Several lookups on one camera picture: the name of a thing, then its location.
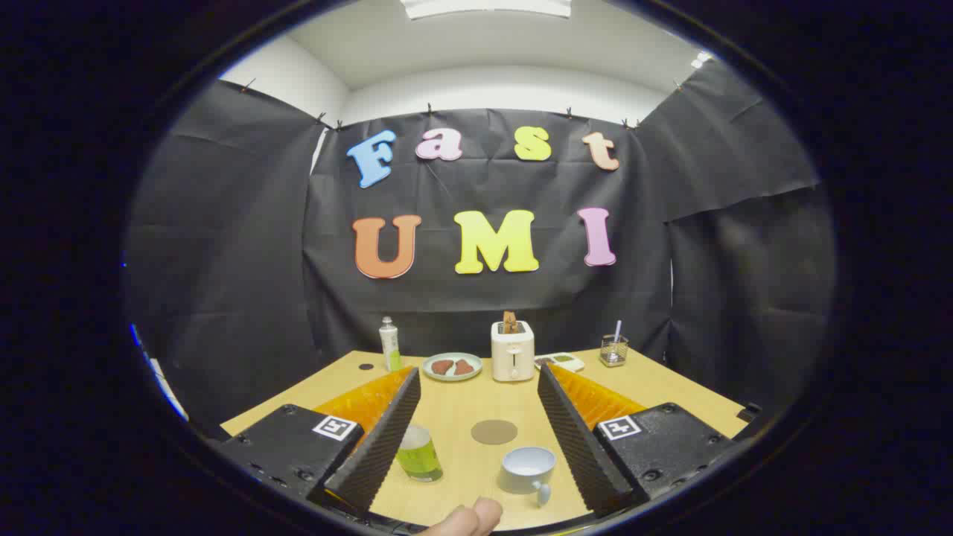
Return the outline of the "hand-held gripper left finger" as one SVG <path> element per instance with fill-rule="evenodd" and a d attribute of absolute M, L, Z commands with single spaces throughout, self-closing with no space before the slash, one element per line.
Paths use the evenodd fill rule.
<path fill-rule="evenodd" d="M 283 495 L 360 516 L 383 485 L 420 397 L 419 370 L 405 367 L 313 409 L 283 404 L 217 451 Z"/>

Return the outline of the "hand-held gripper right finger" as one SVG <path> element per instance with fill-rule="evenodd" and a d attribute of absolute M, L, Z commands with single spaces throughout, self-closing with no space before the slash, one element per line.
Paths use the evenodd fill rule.
<path fill-rule="evenodd" d="M 670 494 L 742 447 L 676 403 L 643 407 L 544 364 L 538 397 L 586 508 L 608 514 Z"/>

